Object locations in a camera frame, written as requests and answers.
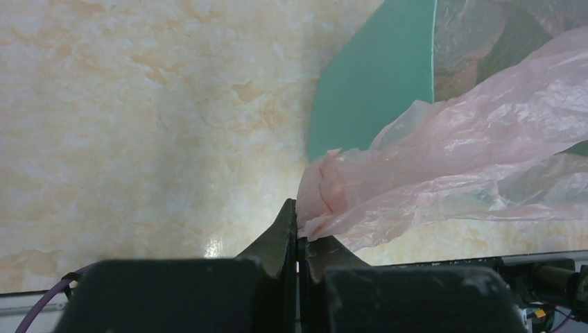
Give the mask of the green plastic trash bin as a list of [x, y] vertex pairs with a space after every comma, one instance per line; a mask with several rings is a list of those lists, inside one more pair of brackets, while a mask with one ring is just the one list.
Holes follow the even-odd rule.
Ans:
[[366, 149], [414, 101], [460, 96], [586, 25], [586, 1], [384, 1], [320, 74], [307, 157]]

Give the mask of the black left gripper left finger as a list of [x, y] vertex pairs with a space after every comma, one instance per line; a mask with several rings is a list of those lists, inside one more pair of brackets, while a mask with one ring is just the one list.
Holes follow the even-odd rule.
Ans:
[[233, 258], [93, 265], [56, 332], [294, 332], [296, 215], [288, 199]]

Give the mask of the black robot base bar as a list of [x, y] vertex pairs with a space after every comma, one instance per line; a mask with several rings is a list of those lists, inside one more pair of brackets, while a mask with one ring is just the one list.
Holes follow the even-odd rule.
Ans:
[[586, 332], [587, 251], [449, 259], [394, 268], [475, 266], [495, 271], [512, 293], [529, 332]]

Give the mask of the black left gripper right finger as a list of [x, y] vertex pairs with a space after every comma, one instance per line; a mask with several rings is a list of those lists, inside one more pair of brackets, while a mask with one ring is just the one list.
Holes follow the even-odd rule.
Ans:
[[372, 266], [337, 239], [300, 239], [304, 332], [525, 332], [497, 258]]

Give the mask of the pink translucent trash bag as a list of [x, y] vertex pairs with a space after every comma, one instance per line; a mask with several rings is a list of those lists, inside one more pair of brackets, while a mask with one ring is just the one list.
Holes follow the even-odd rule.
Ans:
[[351, 250], [447, 220], [587, 219], [587, 25], [446, 101], [414, 101], [366, 149], [312, 160], [297, 234]]

